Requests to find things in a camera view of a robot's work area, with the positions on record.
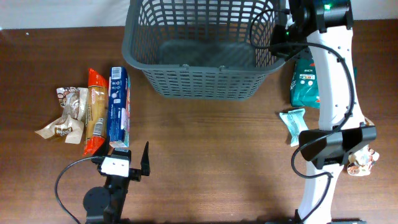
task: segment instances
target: light blue packet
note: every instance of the light blue packet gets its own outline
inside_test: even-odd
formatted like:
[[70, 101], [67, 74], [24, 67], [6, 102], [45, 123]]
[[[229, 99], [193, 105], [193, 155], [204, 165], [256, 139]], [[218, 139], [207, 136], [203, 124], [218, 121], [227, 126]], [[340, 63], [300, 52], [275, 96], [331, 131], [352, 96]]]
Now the light blue packet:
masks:
[[308, 130], [307, 125], [304, 121], [305, 109], [292, 110], [288, 113], [279, 113], [280, 118], [287, 126], [287, 129], [292, 135], [292, 142], [290, 146], [298, 146], [299, 135], [302, 131]]

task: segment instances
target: black mount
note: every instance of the black mount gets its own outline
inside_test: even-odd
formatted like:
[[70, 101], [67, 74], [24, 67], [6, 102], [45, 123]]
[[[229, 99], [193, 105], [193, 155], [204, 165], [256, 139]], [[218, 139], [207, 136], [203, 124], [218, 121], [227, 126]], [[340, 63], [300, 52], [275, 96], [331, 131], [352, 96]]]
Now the black mount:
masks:
[[[294, 218], [283, 219], [274, 222], [265, 222], [265, 224], [297, 224], [300, 223], [301, 221], [302, 220], [300, 218], [299, 211], [296, 209]], [[350, 218], [344, 220], [333, 220], [328, 224], [367, 224], [367, 221], [361, 221], [360, 219], [357, 218]]]
[[[131, 162], [131, 151], [128, 149], [114, 149], [112, 158], [124, 159]], [[129, 176], [108, 175], [101, 172], [104, 159], [93, 160], [98, 165], [98, 172], [106, 177], [104, 187], [94, 187], [89, 190], [84, 199], [83, 206], [87, 211], [86, 224], [121, 223], [121, 214], [124, 201], [128, 193], [130, 181], [140, 182], [142, 176], [150, 175], [149, 142], [146, 143], [141, 159], [141, 169], [129, 168]]]
[[[327, 32], [327, 28], [354, 25], [350, 0], [289, 0], [290, 13], [294, 24], [287, 30], [283, 25], [276, 25], [270, 45], [285, 42], [306, 42], [307, 37], [319, 30]], [[308, 47], [271, 48], [271, 54], [286, 61], [290, 59], [311, 59]]]
[[[309, 130], [302, 131], [298, 137], [300, 146], [330, 134], [331, 131]], [[301, 150], [306, 161], [312, 161], [317, 169], [324, 165], [340, 164], [348, 162], [348, 156], [367, 146], [376, 139], [376, 127], [365, 126], [339, 131], [327, 138], [313, 143]]]

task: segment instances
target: snack wrapper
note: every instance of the snack wrapper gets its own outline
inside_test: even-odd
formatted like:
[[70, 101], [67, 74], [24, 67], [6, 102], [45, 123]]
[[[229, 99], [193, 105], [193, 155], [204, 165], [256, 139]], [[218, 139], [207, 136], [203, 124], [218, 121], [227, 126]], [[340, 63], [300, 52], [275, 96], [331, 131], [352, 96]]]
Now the snack wrapper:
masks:
[[[367, 118], [365, 120], [367, 126], [374, 125], [371, 120]], [[356, 177], [369, 175], [379, 157], [379, 153], [369, 146], [365, 146], [358, 152], [348, 156], [349, 165], [347, 166], [347, 173]]]
[[44, 139], [79, 144], [84, 130], [81, 119], [86, 113], [87, 93], [87, 88], [58, 88], [58, 100], [63, 107], [62, 116], [36, 133]]
[[84, 155], [94, 154], [106, 139], [108, 117], [108, 81], [90, 69], [86, 116], [86, 146]]

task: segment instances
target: toothpaste box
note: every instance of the toothpaste box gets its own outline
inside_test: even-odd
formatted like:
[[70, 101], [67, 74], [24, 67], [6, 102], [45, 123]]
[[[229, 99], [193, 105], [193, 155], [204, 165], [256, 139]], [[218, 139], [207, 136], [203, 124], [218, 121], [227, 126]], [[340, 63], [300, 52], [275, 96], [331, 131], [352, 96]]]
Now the toothpaste box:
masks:
[[109, 76], [107, 134], [112, 147], [129, 147], [130, 77], [124, 67], [113, 67]]

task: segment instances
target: wooden table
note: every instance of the wooden table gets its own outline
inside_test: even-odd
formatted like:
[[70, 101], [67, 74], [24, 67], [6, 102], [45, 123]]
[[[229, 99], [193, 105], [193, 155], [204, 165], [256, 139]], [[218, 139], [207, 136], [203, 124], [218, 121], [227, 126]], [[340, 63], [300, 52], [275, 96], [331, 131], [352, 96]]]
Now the wooden table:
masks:
[[[123, 27], [3, 30], [0, 38], [0, 223], [73, 223], [55, 201], [59, 172], [83, 146], [34, 133], [58, 118], [59, 86], [86, 86], [88, 68], [109, 76], [124, 65], [132, 78], [132, 164], [150, 142], [150, 177], [131, 183], [123, 217], [155, 222], [238, 222], [291, 217], [304, 180], [290, 168], [294, 148], [277, 116], [289, 109], [293, 64], [269, 75], [244, 102], [168, 100], [121, 55]], [[371, 145], [381, 158], [367, 177], [339, 177], [333, 218], [398, 222], [398, 22], [358, 21], [354, 66], [363, 113], [376, 123]], [[309, 128], [318, 110], [306, 108]], [[299, 156], [298, 166], [304, 171]], [[104, 184], [84, 162], [60, 181], [64, 204], [85, 219], [85, 193]]]

